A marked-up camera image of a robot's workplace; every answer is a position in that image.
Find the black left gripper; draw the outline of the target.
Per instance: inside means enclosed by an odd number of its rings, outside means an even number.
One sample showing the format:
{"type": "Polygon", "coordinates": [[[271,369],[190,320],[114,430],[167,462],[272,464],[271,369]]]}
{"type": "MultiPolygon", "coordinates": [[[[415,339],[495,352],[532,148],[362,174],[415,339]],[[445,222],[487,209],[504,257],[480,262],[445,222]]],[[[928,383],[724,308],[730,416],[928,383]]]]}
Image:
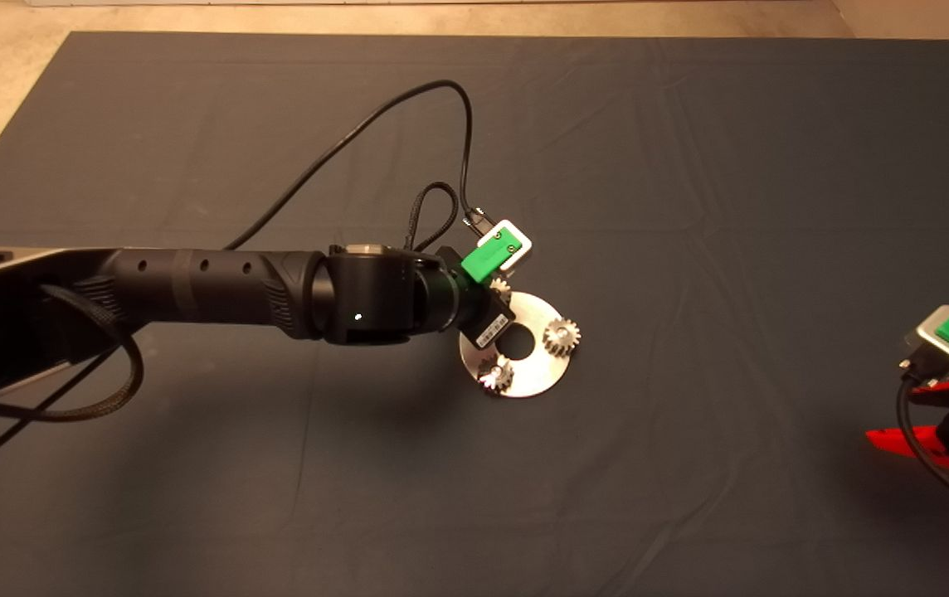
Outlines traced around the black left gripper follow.
{"type": "Polygon", "coordinates": [[[500,339],[516,321],[516,314],[499,291],[485,282],[475,282],[462,267],[462,258],[456,250],[441,246],[436,251],[445,264],[453,282],[458,284],[458,313],[453,317],[453,328],[475,348],[486,349],[500,339]]]}

